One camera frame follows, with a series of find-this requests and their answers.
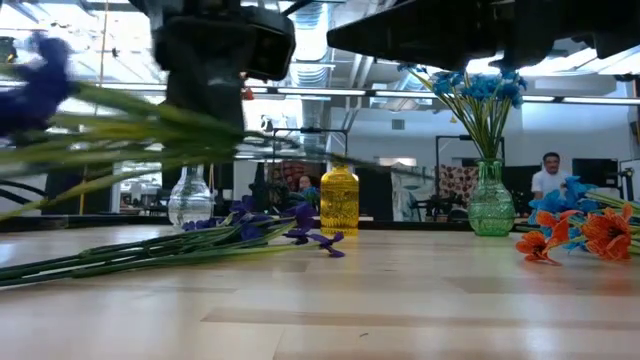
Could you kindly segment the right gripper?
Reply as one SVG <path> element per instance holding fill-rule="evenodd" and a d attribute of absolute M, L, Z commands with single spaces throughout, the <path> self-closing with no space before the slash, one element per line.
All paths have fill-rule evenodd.
<path fill-rule="evenodd" d="M 640 0 L 512 0 L 501 15 L 502 69 L 540 63 L 558 39 L 583 42 L 599 59 L 640 45 Z"/>

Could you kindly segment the green glass vase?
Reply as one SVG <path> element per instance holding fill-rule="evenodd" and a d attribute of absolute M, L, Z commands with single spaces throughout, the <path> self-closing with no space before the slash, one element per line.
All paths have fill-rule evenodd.
<path fill-rule="evenodd" d="M 502 162 L 477 161 L 478 182 L 470 197 L 468 220 L 477 236 L 506 237 L 516 217 L 511 193 L 502 182 Z"/>

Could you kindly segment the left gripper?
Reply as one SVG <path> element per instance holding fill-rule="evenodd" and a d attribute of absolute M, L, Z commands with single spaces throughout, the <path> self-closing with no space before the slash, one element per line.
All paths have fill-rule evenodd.
<path fill-rule="evenodd" d="M 153 56 L 165 71 L 193 55 L 264 81 L 288 73 L 296 47 L 293 22 L 284 14 L 242 0 L 130 0 L 150 21 Z M 170 74 L 166 102 L 244 130 L 238 77 Z"/>

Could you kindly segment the yellow glass vase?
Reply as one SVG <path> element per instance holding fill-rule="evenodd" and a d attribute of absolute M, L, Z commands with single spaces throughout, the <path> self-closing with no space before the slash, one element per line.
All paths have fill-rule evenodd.
<path fill-rule="evenodd" d="M 347 165 L 336 165 L 321 178 L 321 232 L 356 236 L 359 224 L 359 180 Z"/>

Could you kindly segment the clear glass vase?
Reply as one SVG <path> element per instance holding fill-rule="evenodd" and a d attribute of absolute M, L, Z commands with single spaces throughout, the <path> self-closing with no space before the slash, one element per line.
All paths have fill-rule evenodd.
<path fill-rule="evenodd" d="M 208 220 L 212 206 L 211 191 L 204 180 L 204 166 L 183 166 L 167 205 L 171 224 L 181 228 L 189 222 Z"/>

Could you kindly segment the black monitor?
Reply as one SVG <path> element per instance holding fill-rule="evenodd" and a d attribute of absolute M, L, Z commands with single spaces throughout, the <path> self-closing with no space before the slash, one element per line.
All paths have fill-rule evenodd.
<path fill-rule="evenodd" d="M 574 158 L 572 174 L 578 176 L 582 184 L 599 188 L 618 187 L 618 161 L 616 159 Z"/>

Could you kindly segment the purple artificial flower bunch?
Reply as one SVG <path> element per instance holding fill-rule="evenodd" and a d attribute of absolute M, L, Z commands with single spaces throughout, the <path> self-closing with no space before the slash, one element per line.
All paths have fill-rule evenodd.
<path fill-rule="evenodd" d="M 97 277 L 119 272 L 187 266 L 251 255 L 318 247 L 331 258 L 344 253 L 335 244 L 344 239 L 339 231 L 330 237 L 312 231 L 316 210 L 301 202 L 279 215 L 253 210 L 245 196 L 232 203 L 230 214 L 185 223 L 177 234 L 147 240 L 105 245 L 75 255 L 1 267 L 0 288 L 62 279 Z"/>
<path fill-rule="evenodd" d="M 0 179 L 26 177 L 52 170 L 92 166 L 88 181 L 59 195 L 28 201 L 16 210 L 0 213 L 0 221 L 26 211 L 109 187 L 140 176 L 139 171 L 116 174 L 115 163 L 161 162 L 173 169 L 186 165 L 232 162 L 239 151 L 254 160 L 269 158 L 266 147 L 274 139 L 245 131 L 209 115 L 153 104 L 115 89 L 75 82 L 66 64 L 57 58 L 64 41 L 38 41 L 42 63 L 0 63 L 0 74 L 21 79 L 13 89 L 0 92 L 0 137 L 21 131 L 25 116 L 35 115 L 45 127 L 60 132 L 25 130 L 29 143 L 0 151 Z"/>

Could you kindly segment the person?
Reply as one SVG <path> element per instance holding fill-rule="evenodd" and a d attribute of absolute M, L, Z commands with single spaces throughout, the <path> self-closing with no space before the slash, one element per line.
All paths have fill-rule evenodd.
<path fill-rule="evenodd" d="M 313 185 L 311 178 L 308 175 L 303 175 L 299 178 L 298 193 L 314 208 L 319 207 L 320 190 Z"/>
<path fill-rule="evenodd" d="M 536 172 L 531 180 L 531 192 L 535 199 L 542 199 L 555 190 L 563 193 L 566 188 L 566 179 L 571 176 L 560 168 L 561 159 L 556 152 L 546 153 L 542 162 L 541 170 Z"/>

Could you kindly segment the blue artificial flower bunch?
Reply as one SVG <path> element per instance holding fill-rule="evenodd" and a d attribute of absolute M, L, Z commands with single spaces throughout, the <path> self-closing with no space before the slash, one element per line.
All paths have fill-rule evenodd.
<path fill-rule="evenodd" d="M 499 146 L 491 125 L 491 93 L 472 81 L 465 71 L 441 71 L 433 74 L 425 66 L 402 63 L 399 71 L 407 71 L 432 92 L 459 121 L 474 142 L 482 158 L 496 158 Z"/>
<path fill-rule="evenodd" d="M 567 210 L 578 210 L 582 212 L 582 215 L 572 218 L 573 228 L 571 229 L 571 236 L 575 237 L 579 235 L 579 230 L 576 228 L 576 225 L 579 222 L 584 221 L 588 213 L 594 212 L 601 214 L 607 207 L 619 211 L 621 206 L 626 202 L 628 201 L 599 193 L 596 191 L 596 187 L 594 185 L 582 184 L 579 182 L 579 178 L 577 176 L 570 176 L 566 179 L 566 188 L 563 193 L 555 190 L 548 193 L 542 199 L 534 199 L 530 202 L 533 212 L 530 216 L 529 222 L 531 224 L 537 224 L 539 226 L 538 230 L 542 231 L 545 235 L 549 235 L 550 229 L 542 227 L 536 221 L 537 214 L 540 211 L 548 211 L 553 214 L 558 214 Z M 631 203 L 635 208 L 635 215 L 631 218 L 634 237 L 638 232 L 640 232 L 640 203 L 629 203 Z M 580 248 L 587 252 L 582 244 L 579 246 L 573 244 L 563 247 L 569 250 Z"/>
<path fill-rule="evenodd" d="M 517 73 L 467 75 L 457 99 L 462 106 L 469 135 L 483 158 L 496 158 L 512 108 L 524 103 L 527 82 Z"/>

